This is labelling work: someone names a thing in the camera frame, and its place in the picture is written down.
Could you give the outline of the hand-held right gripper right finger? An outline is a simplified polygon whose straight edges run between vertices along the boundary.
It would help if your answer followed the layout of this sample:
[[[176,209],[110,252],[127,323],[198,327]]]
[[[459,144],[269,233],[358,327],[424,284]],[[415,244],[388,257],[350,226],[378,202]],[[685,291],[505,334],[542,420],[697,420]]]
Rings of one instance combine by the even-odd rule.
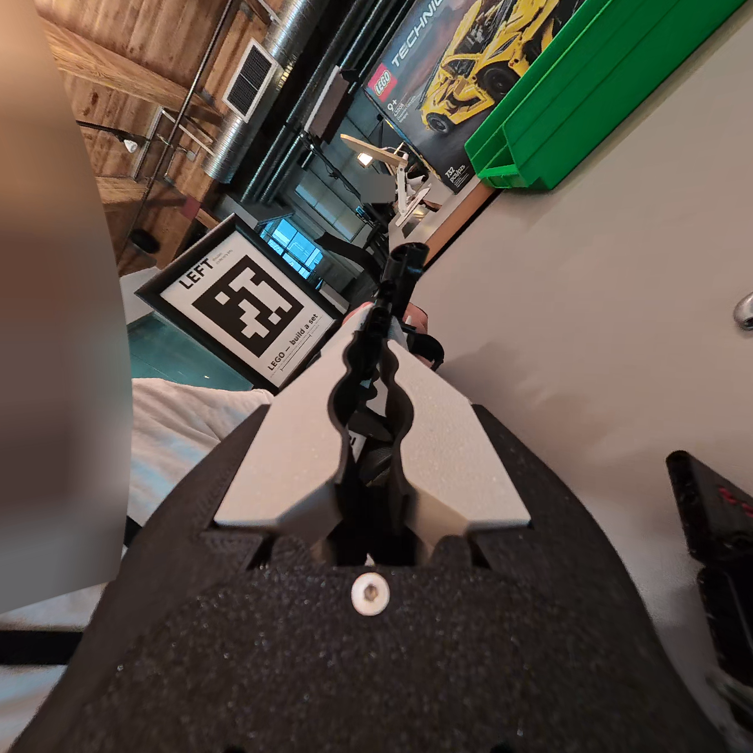
[[[419,541],[528,526],[531,514],[470,400],[394,341],[384,363],[392,407],[408,421],[395,481]]]

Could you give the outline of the yellow car lego box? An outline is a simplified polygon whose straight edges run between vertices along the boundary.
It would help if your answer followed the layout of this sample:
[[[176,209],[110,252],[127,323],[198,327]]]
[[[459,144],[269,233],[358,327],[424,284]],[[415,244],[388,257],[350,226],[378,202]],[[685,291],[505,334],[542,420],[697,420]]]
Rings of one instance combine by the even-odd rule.
[[[364,83],[402,140],[453,193],[475,175],[465,145],[582,1],[419,1]]]

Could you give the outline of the silver ventilation duct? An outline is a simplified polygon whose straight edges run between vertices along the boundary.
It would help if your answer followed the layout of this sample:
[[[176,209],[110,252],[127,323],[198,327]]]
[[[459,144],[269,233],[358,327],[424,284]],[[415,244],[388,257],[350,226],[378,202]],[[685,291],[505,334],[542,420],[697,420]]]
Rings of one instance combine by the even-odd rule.
[[[215,181],[227,184],[233,179],[327,4],[328,1],[282,2],[277,19],[273,21],[264,40],[259,42],[278,62],[279,70],[248,123],[244,123],[228,108],[229,113],[223,118],[211,154],[202,163],[204,172]]]

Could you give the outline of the black lego parts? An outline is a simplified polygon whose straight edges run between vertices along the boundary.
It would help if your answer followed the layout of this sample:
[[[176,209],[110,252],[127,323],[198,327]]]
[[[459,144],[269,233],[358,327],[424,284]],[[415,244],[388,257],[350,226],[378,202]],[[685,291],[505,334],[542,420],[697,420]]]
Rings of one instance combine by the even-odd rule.
[[[751,687],[752,498],[690,453],[666,457],[720,668]]]

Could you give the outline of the white air vent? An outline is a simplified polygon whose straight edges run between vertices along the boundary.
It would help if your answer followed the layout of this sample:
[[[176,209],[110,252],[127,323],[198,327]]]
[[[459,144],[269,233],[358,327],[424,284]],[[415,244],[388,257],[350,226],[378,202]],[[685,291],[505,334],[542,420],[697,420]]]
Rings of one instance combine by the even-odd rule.
[[[252,39],[224,92],[223,103],[248,123],[278,70],[278,62]]]

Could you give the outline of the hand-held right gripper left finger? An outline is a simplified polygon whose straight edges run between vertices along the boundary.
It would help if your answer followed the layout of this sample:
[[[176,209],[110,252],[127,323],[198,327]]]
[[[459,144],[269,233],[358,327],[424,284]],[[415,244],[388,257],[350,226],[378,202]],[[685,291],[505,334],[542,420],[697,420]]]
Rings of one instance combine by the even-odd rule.
[[[349,422],[362,402],[362,333],[339,334],[277,395],[228,487],[214,523],[323,540],[362,524],[362,482]]]

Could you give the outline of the black lego piece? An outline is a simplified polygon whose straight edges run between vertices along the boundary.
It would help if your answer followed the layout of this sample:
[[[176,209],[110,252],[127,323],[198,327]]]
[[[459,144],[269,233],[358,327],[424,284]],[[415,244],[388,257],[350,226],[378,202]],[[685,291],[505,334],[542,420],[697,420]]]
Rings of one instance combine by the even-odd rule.
[[[393,318],[400,328],[408,327],[406,335],[409,352],[429,364],[425,353],[431,339],[428,334],[418,334],[410,326],[403,324],[406,307],[412,303],[413,290],[420,279],[428,247],[422,243],[407,243],[397,247],[388,257],[387,264],[378,283],[373,301],[364,304],[351,313],[346,320],[356,313],[364,313],[361,332],[379,342],[386,339]]]

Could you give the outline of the green plastic bin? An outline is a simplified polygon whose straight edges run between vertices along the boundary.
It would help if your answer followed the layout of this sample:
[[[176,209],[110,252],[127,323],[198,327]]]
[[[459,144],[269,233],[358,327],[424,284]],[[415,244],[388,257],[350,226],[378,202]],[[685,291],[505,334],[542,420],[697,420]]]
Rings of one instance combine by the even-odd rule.
[[[744,1],[587,1],[466,142],[494,189],[555,188]]]

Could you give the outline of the overhead light panel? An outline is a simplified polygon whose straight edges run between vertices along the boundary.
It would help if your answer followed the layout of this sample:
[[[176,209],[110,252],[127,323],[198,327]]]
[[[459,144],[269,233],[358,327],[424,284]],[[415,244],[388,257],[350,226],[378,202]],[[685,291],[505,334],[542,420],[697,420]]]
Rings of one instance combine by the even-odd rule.
[[[311,138],[323,139],[351,86],[353,70],[335,65],[304,125]]]

